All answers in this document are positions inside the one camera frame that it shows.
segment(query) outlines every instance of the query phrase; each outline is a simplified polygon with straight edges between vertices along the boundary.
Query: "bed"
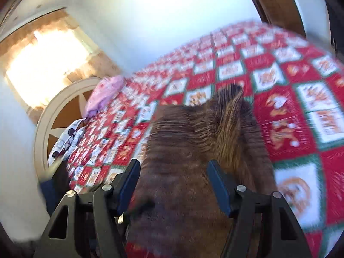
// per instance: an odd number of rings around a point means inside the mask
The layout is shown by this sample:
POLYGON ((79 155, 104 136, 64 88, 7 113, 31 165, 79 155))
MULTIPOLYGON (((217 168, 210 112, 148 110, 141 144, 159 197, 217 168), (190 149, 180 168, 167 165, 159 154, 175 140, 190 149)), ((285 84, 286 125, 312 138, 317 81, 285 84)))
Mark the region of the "bed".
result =
MULTIPOLYGON (((71 154, 69 186, 86 193, 142 161, 159 105, 203 104, 236 83, 252 104, 279 191, 314 257, 344 230, 344 66, 299 35, 247 21, 185 44, 127 78, 89 120, 71 154)), ((128 243, 132 257, 147 251, 128 243)))

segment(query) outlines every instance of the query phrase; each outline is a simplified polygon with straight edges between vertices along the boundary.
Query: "brown curtain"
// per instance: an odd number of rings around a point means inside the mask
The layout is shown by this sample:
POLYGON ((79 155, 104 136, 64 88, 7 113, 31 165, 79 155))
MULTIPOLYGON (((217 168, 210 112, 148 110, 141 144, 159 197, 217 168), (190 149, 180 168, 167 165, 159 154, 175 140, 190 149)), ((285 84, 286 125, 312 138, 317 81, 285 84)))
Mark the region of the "brown curtain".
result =
POLYGON ((15 98, 34 123, 64 87, 90 76, 121 74, 63 9, 25 24, 6 37, 0 43, 0 66, 15 98), (51 57, 54 61, 49 66, 51 57))

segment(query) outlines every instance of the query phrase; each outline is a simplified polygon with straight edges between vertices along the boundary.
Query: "metal screw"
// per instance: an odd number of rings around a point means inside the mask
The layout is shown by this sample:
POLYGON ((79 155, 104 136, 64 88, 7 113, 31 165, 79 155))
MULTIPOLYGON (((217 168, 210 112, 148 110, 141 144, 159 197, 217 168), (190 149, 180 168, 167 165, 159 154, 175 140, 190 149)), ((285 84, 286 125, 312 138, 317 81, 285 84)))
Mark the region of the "metal screw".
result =
POLYGON ((112 186, 110 184, 104 184, 102 186, 103 191, 109 191, 111 188, 112 188, 112 186))
POLYGON ((68 198, 73 197, 75 195, 75 191, 74 190, 69 190, 69 191, 67 191, 66 195, 67 195, 68 198))
POLYGON ((245 185, 238 185, 237 190, 240 192, 245 192, 246 191, 246 186, 245 185))
POLYGON ((274 196, 275 198, 277 198, 277 199, 282 198, 282 194, 281 194, 280 192, 278 192, 278 191, 275 191, 275 192, 273 193, 273 196, 274 196))

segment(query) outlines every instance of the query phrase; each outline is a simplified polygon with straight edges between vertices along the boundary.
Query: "curved wooden headboard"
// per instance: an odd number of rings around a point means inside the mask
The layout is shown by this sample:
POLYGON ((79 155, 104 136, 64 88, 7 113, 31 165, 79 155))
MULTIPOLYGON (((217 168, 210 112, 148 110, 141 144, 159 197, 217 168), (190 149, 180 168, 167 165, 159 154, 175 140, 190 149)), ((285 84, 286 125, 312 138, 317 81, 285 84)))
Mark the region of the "curved wooden headboard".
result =
POLYGON ((91 77, 74 82, 58 93, 45 108, 38 121, 34 141, 33 162, 39 180, 49 178, 47 173, 54 173, 52 166, 48 167, 49 153, 64 129, 82 118, 86 102, 99 81, 99 77, 91 77))

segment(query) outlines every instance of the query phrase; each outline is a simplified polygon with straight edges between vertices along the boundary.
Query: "white wall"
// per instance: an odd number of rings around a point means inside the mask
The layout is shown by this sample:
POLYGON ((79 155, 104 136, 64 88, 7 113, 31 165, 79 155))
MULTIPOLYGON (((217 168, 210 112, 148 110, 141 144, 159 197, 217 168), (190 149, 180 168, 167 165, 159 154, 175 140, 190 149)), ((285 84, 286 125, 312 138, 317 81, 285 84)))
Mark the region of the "white wall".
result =
MULTIPOLYGON (((80 0, 80 3, 87 18, 108 37, 109 44, 116 46, 113 54, 116 59, 112 59, 125 63, 122 67, 130 72, 217 27, 260 20, 251 0, 80 0)), ((95 39, 91 32, 87 34, 95 39)), ((97 44, 107 53, 101 43, 97 44)))
POLYGON ((325 0, 295 0, 307 40, 331 50, 330 20, 325 0))
POLYGON ((49 221, 33 165, 35 125, 0 68, 0 221, 9 237, 38 238, 49 221))

